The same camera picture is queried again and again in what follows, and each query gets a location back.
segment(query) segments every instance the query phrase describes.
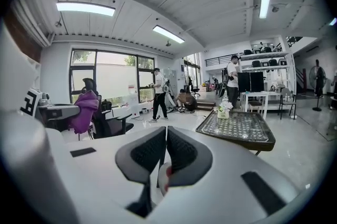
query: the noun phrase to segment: staircase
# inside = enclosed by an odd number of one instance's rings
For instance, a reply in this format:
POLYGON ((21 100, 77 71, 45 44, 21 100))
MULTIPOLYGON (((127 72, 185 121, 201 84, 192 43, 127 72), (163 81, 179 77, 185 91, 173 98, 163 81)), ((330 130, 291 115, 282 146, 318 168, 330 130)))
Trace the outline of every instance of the staircase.
POLYGON ((297 93, 306 93, 306 71, 296 68, 296 88, 297 93))
POLYGON ((198 110, 212 111, 213 107, 215 106, 215 102, 211 100, 198 99, 196 102, 198 104, 198 110))

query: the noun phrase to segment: tray on table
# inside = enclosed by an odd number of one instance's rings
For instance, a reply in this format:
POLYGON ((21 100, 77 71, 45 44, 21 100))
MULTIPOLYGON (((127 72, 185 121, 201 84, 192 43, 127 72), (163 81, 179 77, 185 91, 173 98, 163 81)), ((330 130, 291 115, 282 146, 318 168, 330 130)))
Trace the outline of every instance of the tray on table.
POLYGON ((233 142, 249 150, 271 151, 275 145, 275 138, 259 113, 230 111, 228 119, 219 119, 213 111, 195 131, 233 142))

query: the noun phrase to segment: black cap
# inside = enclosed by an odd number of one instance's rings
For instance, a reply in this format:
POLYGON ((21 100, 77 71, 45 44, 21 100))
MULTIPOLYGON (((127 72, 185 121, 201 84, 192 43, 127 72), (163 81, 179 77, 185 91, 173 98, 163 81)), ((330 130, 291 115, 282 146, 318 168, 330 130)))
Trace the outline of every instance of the black cap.
POLYGON ((152 71, 151 73, 154 74, 154 72, 155 72, 156 70, 160 70, 160 69, 159 69, 159 68, 154 68, 153 71, 152 71))

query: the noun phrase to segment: window frame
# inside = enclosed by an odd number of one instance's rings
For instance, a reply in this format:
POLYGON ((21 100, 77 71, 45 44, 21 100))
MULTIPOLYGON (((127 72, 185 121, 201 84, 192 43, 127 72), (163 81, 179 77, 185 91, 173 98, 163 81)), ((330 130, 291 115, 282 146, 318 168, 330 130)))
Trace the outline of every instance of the window frame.
MULTIPOLYGON (((199 54, 198 54, 198 53, 194 53, 193 56, 194 56, 194 61, 200 63, 199 54)), ((187 56, 186 56, 186 57, 183 57, 183 59, 184 59, 184 66, 187 66, 187 75, 188 75, 188 76, 190 75, 190 73, 189 73, 189 67, 195 68, 196 86, 199 88, 199 86, 201 86, 202 83, 201 83, 201 81, 199 81, 199 79, 198 79, 198 75, 197 75, 197 71, 196 71, 196 70, 199 69, 199 73, 201 73, 201 71, 200 71, 200 66, 197 65, 197 64, 188 62, 188 61, 187 61, 187 56)))
POLYGON ((141 89, 149 89, 149 87, 140 87, 140 81, 139 81, 139 72, 147 72, 151 73, 153 70, 152 69, 144 69, 144 68, 139 68, 138 67, 138 57, 141 58, 147 58, 147 59, 152 59, 153 60, 153 67, 155 66, 155 58, 151 57, 146 57, 146 56, 141 56, 141 55, 135 55, 135 54, 130 54, 130 53, 121 53, 121 52, 114 52, 114 51, 106 51, 106 50, 100 50, 100 49, 81 49, 81 48, 72 48, 71 51, 71 56, 70 56, 70 62, 69 62, 69 98, 70 98, 70 103, 72 103, 72 96, 77 95, 81 93, 81 90, 72 90, 72 74, 73 70, 93 70, 93 79, 96 82, 96 66, 97 66, 97 54, 98 52, 103 52, 103 53, 112 53, 112 54, 119 54, 119 55, 126 55, 126 56, 134 56, 136 57, 135 61, 135 67, 136 67, 136 76, 137 76, 137 94, 138 94, 138 103, 141 102, 141 96, 140 96, 140 90, 141 89), (95 52, 95 62, 94 65, 80 65, 80 66, 72 66, 72 56, 74 51, 89 51, 89 52, 95 52))

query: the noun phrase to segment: glass wall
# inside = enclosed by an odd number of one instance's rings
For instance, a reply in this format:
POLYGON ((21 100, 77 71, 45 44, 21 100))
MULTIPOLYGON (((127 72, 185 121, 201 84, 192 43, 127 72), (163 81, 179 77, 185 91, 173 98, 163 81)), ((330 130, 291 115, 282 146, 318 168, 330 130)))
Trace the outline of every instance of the glass wall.
POLYGON ((96 81, 102 100, 121 106, 135 99, 148 101, 154 98, 149 84, 154 82, 151 71, 154 59, 105 51, 74 50, 70 66, 70 96, 74 103, 82 88, 83 78, 96 81))
POLYGON ((189 83, 188 77, 190 77, 194 87, 201 87, 199 53, 184 57, 184 64, 186 84, 189 83))

